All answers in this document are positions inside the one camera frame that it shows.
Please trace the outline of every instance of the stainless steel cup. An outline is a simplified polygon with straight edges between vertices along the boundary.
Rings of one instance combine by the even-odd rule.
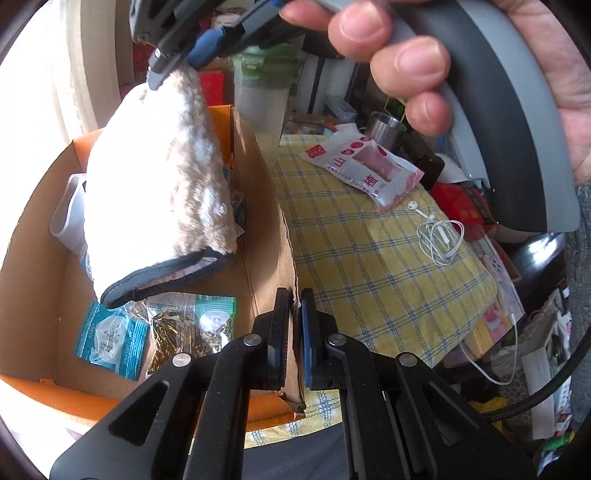
[[[365,129],[365,136],[373,138],[375,142],[386,150],[396,153],[402,134],[406,127],[393,116],[382,112],[374,112]]]

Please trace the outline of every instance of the cardboard box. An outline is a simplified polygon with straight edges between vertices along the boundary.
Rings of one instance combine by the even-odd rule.
[[[296,272],[285,219],[252,131],[229,106],[210,111],[225,163],[235,159],[236,186],[246,196],[246,234],[238,239],[230,267],[183,291],[236,297],[235,335],[242,336],[256,315],[272,310],[278,287],[295,291]],[[51,165],[14,229],[0,270],[0,397],[3,389],[12,397],[17,391],[27,402],[32,399],[84,425],[96,423],[139,385],[74,355],[95,296],[79,259],[49,231],[67,179],[84,171],[98,135],[73,141]],[[130,234],[141,241],[141,230]],[[285,387],[252,393],[249,430],[303,417],[293,321],[289,341]],[[144,361],[140,381],[146,367]]]

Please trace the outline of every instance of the white curtain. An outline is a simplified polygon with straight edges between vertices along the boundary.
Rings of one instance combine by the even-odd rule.
[[[119,105],[115,2],[49,0],[0,64],[0,263],[53,160],[74,138],[104,127]],[[0,382],[0,416],[48,475],[73,439],[33,404]]]

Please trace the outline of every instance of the green lid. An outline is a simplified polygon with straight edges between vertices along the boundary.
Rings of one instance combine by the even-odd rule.
[[[232,61],[234,68],[240,67],[242,75],[247,80],[269,79],[276,75],[292,76],[301,63],[296,50],[288,43],[271,48],[248,47],[243,52],[233,55]]]

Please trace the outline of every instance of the finger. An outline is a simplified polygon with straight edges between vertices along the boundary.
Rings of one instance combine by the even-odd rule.
[[[452,111],[445,99],[436,92],[424,92],[407,102],[408,123],[428,137],[447,133],[452,126]]]
[[[313,0],[293,0],[279,14],[286,22],[310,30],[326,30],[332,14]]]
[[[443,82],[450,65],[449,53],[435,38],[416,37],[377,52],[371,72],[384,93],[407,98]]]
[[[329,23],[330,42],[340,54],[354,61],[369,61],[391,32],[390,16],[370,0],[349,5]]]

